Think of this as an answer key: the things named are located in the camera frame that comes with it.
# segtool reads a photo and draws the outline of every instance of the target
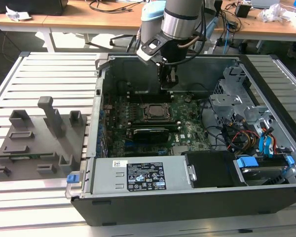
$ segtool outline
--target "warning label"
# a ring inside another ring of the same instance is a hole
[[[130,192],[167,189],[162,162],[127,164],[127,189]]]

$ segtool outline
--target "motherboard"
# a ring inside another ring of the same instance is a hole
[[[108,96],[104,100],[108,157],[176,156],[209,150],[198,100],[169,97]]]

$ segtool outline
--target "barcode sticker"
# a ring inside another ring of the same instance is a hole
[[[113,160],[113,167],[126,167],[127,160]]]

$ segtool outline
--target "desk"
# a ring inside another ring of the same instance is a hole
[[[129,3],[108,2],[101,9],[115,9]],[[135,35],[141,25],[143,4],[134,6],[132,12],[107,14],[93,11],[84,0],[69,0],[62,16],[32,15],[32,20],[13,22],[0,14],[3,31],[42,32],[48,52],[55,52],[52,32]]]
[[[235,0],[224,0],[222,9],[229,3],[237,2]],[[293,6],[294,0],[281,0],[281,3],[287,6]],[[234,13],[235,7],[229,10]],[[257,15],[261,12],[260,9],[252,9],[249,11],[247,18],[240,18],[242,28],[234,36],[235,39],[242,40],[280,40],[280,41],[296,41],[296,28],[293,28],[289,22],[283,19],[281,22],[267,22],[264,23],[256,19]],[[227,18],[231,21],[238,22],[235,17],[227,13]],[[215,39],[219,38],[219,33],[223,31],[222,21],[215,30]]]
[[[224,0],[222,8],[233,1]],[[294,0],[281,0],[285,5],[293,5]],[[101,4],[101,9],[114,9],[127,3],[109,2]],[[84,34],[123,34],[135,35],[140,27],[143,4],[136,5],[133,12],[123,14],[106,14],[91,10],[84,0],[69,0],[62,16],[33,15],[33,20],[13,22],[0,14],[0,28],[3,31],[42,32],[48,52],[55,52],[52,32]],[[243,40],[281,40],[296,41],[296,29],[289,22],[261,22],[255,17],[261,10],[253,9],[247,18],[241,18],[242,29],[234,36]],[[219,38],[223,31],[222,23],[214,30],[212,39]]]

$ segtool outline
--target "floor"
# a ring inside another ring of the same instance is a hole
[[[103,49],[95,48],[93,46],[84,44],[84,37],[80,34],[63,34],[54,33],[55,44],[58,51],[65,52],[100,52]],[[93,43],[96,43],[103,47],[110,49],[105,50],[111,52],[125,52],[126,47],[129,43],[130,38],[118,39],[115,41],[116,46],[110,46],[109,41],[114,35],[101,34],[101,35],[90,35]],[[228,54],[238,54],[237,45],[240,43],[239,40],[234,42],[235,48],[230,48]],[[248,43],[247,53],[257,54],[256,48],[257,41],[250,41]],[[296,76],[296,59],[287,57],[287,51],[290,47],[290,42],[280,41],[266,41],[260,49],[261,54],[275,54],[281,61],[288,67],[288,69]],[[0,33],[0,84],[4,80],[5,76],[10,71],[13,63],[19,55],[19,48],[21,51],[32,51],[32,52],[46,52],[47,49],[44,45],[42,35],[40,33],[30,32],[8,32],[7,37],[3,33]],[[221,54],[223,47],[217,47],[215,54]]]

